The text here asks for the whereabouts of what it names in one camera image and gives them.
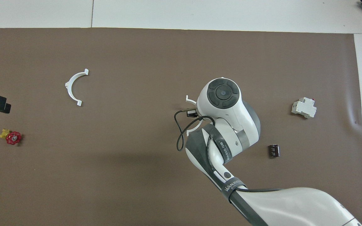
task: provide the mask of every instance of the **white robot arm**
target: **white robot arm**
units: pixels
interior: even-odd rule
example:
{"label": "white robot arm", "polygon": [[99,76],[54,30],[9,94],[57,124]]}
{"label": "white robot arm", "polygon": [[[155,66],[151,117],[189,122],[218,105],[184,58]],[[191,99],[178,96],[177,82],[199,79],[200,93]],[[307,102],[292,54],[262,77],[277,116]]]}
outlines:
{"label": "white robot arm", "polygon": [[254,226],[361,226],[338,201],[311,188],[250,190],[224,164],[259,140],[260,121],[227,78],[207,83],[197,103],[199,116],[214,123],[189,134],[185,150],[223,196]]}

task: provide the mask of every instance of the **red knob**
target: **red knob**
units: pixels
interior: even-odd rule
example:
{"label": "red knob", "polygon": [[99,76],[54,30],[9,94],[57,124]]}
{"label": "red knob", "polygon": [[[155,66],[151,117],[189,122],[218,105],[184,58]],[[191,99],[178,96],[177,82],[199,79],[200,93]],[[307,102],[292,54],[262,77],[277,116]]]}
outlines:
{"label": "red knob", "polygon": [[14,131],[6,136],[6,143],[16,144],[19,143],[20,139],[22,139],[22,135],[19,132]]}

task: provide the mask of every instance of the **brown table surface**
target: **brown table surface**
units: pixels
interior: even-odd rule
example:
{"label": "brown table surface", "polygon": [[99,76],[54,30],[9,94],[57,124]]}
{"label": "brown table surface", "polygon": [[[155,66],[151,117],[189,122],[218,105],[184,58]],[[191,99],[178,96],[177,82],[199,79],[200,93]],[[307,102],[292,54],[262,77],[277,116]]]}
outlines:
{"label": "brown table surface", "polygon": [[[64,86],[75,73],[76,106]],[[227,168],[249,188],[312,187],[362,222],[362,116],[351,34],[0,29],[2,225],[248,225],[177,152],[177,110],[217,77],[256,110]],[[315,99],[315,118],[291,113]],[[180,116],[182,126],[191,121]],[[269,159],[267,146],[281,157]]]}

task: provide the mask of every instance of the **gray strap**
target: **gray strap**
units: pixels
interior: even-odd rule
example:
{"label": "gray strap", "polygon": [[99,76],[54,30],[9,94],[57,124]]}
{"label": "gray strap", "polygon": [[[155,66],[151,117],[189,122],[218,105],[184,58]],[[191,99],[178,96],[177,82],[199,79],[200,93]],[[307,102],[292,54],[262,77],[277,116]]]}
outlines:
{"label": "gray strap", "polygon": [[222,187],[222,194],[223,196],[230,201],[231,193],[238,187],[238,186],[245,186],[245,184],[238,179],[237,177],[233,177],[230,180],[226,181]]}
{"label": "gray strap", "polygon": [[217,148],[219,149],[221,155],[223,156],[224,163],[228,163],[233,155],[231,154],[231,150],[228,147],[226,140],[220,134],[220,132],[214,127],[212,124],[207,124],[203,127],[203,129],[211,136]]}

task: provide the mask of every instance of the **gray circular button pad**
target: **gray circular button pad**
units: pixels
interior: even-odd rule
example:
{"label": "gray circular button pad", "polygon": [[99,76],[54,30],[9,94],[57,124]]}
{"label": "gray circular button pad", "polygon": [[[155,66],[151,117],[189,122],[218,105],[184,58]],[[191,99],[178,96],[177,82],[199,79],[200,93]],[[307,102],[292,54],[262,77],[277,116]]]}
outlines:
{"label": "gray circular button pad", "polygon": [[237,103],[240,91],[237,85],[227,79],[218,78],[213,80],[207,89],[209,102],[217,108],[227,109]]}

